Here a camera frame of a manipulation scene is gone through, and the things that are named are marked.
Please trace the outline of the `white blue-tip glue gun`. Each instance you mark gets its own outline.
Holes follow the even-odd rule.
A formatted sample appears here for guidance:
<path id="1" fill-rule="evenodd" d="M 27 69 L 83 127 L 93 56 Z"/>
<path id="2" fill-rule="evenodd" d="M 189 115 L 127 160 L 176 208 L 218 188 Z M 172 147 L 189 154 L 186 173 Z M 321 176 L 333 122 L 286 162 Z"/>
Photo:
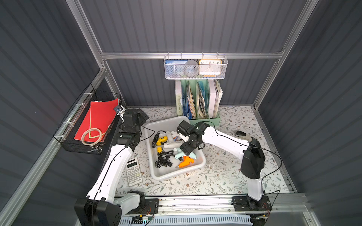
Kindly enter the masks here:
<path id="1" fill-rule="evenodd" d="M 179 134 L 175 131 L 166 131 L 166 137 L 167 141 L 163 144 L 163 148 L 179 148 L 184 143 L 184 141 L 179 137 Z"/>

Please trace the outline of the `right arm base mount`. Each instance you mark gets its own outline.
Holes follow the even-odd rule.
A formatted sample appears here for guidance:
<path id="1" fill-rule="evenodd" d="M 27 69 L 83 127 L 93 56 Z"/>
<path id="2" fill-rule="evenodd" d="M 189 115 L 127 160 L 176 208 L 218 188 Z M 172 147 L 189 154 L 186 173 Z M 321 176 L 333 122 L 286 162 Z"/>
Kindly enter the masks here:
<path id="1" fill-rule="evenodd" d="M 256 201 L 247 196 L 233 196 L 232 205 L 235 211 L 271 211 L 272 204 L 266 195 L 262 195 L 262 199 Z"/>

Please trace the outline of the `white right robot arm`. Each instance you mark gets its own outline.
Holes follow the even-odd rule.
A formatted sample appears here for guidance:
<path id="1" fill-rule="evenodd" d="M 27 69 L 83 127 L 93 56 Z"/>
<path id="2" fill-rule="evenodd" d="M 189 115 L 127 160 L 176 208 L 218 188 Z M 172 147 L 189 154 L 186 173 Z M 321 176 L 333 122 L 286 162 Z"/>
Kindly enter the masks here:
<path id="1" fill-rule="evenodd" d="M 257 139 L 254 138 L 251 141 L 238 139 L 204 122 L 191 125 L 182 121 L 176 132 L 184 141 L 180 149 L 187 156 L 205 144 L 216 146 L 236 156 L 241 161 L 240 172 L 248 179 L 247 198 L 255 202 L 263 198 L 261 173 L 265 167 L 265 155 Z"/>

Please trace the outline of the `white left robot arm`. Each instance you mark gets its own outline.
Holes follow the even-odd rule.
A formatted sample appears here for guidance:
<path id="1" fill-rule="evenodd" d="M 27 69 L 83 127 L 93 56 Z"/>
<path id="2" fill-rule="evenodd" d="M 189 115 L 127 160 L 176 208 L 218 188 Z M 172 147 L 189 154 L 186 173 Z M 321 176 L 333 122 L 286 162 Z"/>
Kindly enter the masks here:
<path id="1" fill-rule="evenodd" d="M 141 127 L 149 118 L 141 109 L 129 108 L 122 115 L 120 129 L 113 136 L 109 156 L 85 198 L 77 199 L 74 210 L 82 226 L 117 226 L 131 211 L 145 208 L 144 192 L 129 192 L 115 198 L 122 172 L 140 142 Z"/>

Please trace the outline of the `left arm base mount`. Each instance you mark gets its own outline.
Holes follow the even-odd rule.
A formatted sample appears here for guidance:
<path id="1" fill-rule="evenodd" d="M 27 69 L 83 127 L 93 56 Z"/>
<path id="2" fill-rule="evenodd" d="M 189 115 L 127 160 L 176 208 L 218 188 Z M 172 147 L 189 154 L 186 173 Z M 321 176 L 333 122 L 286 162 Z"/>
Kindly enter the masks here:
<path id="1" fill-rule="evenodd" d="M 145 201 L 141 204 L 140 207 L 131 210 L 127 213 L 127 215 L 130 214 L 138 214 L 138 215 L 146 215 L 146 214 L 156 214 L 158 213 L 159 208 L 159 199 L 152 198 L 152 199 L 145 199 Z"/>

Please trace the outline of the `yellow glue gun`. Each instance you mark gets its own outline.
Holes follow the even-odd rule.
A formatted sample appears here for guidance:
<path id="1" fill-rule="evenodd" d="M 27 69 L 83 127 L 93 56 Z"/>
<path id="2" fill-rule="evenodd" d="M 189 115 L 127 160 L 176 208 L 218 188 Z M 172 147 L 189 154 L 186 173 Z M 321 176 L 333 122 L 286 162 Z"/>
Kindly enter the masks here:
<path id="1" fill-rule="evenodd" d="M 161 153 L 163 151 L 163 144 L 168 141 L 168 137 L 160 137 L 156 142 L 157 153 Z"/>

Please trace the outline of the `orange glue gun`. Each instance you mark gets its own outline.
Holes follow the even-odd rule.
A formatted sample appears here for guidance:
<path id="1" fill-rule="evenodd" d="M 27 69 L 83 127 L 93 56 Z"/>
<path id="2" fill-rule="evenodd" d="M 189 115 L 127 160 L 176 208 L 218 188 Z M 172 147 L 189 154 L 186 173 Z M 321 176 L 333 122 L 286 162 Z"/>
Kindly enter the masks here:
<path id="1" fill-rule="evenodd" d="M 188 157 L 188 156 L 183 156 L 182 157 L 182 162 L 177 166 L 178 168 L 184 168 L 189 166 L 190 164 L 194 163 L 195 160 Z"/>

